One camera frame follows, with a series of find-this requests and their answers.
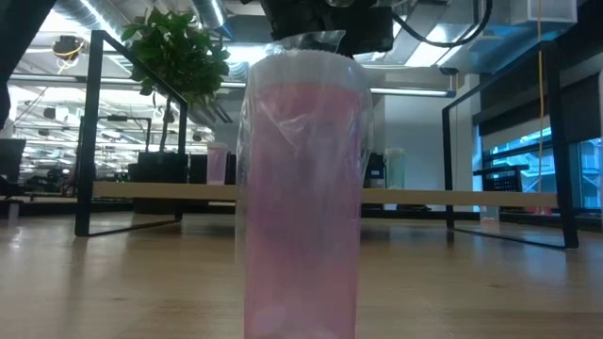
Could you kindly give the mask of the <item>long ceiling light tube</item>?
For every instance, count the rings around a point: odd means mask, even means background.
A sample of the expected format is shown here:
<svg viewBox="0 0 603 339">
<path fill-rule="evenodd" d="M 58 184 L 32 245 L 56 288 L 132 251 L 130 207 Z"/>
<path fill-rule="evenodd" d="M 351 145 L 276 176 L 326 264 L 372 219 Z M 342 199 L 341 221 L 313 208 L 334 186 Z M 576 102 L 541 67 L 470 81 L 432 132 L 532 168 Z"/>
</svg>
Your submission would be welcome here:
<svg viewBox="0 0 603 339">
<path fill-rule="evenodd" d="M 394 96 L 417 96 L 417 97 L 441 97 L 453 98 L 455 91 L 437 89 L 407 89 L 407 88 L 371 88 L 370 92 L 377 95 Z"/>
</svg>

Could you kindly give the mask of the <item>green artificial plant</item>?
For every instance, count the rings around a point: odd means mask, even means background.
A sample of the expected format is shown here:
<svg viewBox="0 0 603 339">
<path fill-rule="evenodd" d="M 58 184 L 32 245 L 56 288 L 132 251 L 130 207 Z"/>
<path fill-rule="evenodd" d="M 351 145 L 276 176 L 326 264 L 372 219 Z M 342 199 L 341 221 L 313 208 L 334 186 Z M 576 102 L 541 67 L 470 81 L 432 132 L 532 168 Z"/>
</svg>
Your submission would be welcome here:
<svg viewBox="0 0 603 339">
<path fill-rule="evenodd" d="M 230 72 L 223 43 L 193 24 L 191 12 L 153 8 L 126 24 L 121 34 L 128 50 L 178 92 L 190 110 L 214 102 Z"/>
</svg>

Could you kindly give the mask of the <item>black plant pot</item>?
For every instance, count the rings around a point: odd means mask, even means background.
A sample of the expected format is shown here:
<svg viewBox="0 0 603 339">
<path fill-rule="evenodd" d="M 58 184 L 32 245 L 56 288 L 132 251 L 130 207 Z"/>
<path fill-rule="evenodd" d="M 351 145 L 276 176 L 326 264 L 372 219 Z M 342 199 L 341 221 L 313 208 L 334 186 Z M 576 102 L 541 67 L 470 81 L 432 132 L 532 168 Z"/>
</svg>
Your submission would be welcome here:
<svg viewBox="0 0 603 339">
<path fill-rule="evenodd" d="M 139 153 L 138 162 L 128 165 L 133 183 L 184 184 L 187 181 L 188 157 L 178 153 Z M 144 215 L 174 215 L 177 201 L 169 199 L 133 200 L 134 212 Z"/>
</svg>

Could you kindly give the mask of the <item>silver ceiling duct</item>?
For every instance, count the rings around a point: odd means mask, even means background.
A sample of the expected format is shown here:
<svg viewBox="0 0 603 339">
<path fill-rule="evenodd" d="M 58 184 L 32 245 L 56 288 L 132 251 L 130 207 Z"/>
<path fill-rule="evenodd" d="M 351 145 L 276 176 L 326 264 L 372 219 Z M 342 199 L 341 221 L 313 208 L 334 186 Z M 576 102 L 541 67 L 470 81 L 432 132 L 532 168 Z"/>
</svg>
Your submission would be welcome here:
<svg viewBox="0 0 603 339">
<path fill-rule="evenodd" d="M 225 24 L 226 9 L 221 0 L 190 0 L 193 15 L 204 27 Z M 110 0 L 57 0 L 54 11 L 90 30 L 119 28 L 129 23 Z"/>
</svg>

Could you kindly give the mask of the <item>wooden shelf black metal frame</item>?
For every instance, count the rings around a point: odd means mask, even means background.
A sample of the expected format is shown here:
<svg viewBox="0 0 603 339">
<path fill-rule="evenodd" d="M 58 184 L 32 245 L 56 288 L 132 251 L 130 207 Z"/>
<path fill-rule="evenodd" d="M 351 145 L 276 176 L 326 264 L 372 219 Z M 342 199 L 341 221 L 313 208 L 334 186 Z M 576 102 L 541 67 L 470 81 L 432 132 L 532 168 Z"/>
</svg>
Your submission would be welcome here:
<svg viewBox="0 0 603 339">
<path fill-rule="evenodd" d="M 197 184 L 172 183 L 110 183 L 95 182 L 92 179 L 94 165 L 94 148 L 96 123 L 99 111 L 103 46 L 109 44 L 122 56 L 139 65 L 139 60 L 126 48 L 113 39 L 104 30 L 95 30 L 91 34 L 90 64 L 87 76 L 87 95 L 85 116 L 81 126 L 81 137 L 78 169 L 78 193 L 76 223 L 74 232 L 78 236 L 90 235 L 90 213 L 93 197 L 110 198 L 146 198 L 200 201 L 232 201 L 236 198 L 235 186 L 207 186 Z M 539 58 L 539 90 L 540 107 L 547 110 L 551 119 L 553 133 L 552 147 L 557 173 L 555 194 L 494 191 L 456 191 L 452 183 L 452 150 L 450 136 L 450 111 L 473 95 L 488 89 L 498 80 L 514 71 L 531 57 Z M 564 131 L 561 79 L 557 45 L 551 40 L 538 42 L 522 56 L 492 75 L 486 81 L 470 89 L 466 94 L 447 105 L 442 110 L 443 151 L 445 188 L 433 190 L 402 190 L 384 188 L 366 188 L 363 191 L 364 203 L 399 203 L 399 204 L 434 204 L 446 208 L 445 218 L 449 229 L 454 229 L 456 216 L 453 208 L 456 205 L 498 205 L 550 207 L 560 212 L 563 242 L 561 249 L 575 249 L 579 246 L 578 229 L 574 217 L 569 179 L 569 149 Z"/>
</svg>

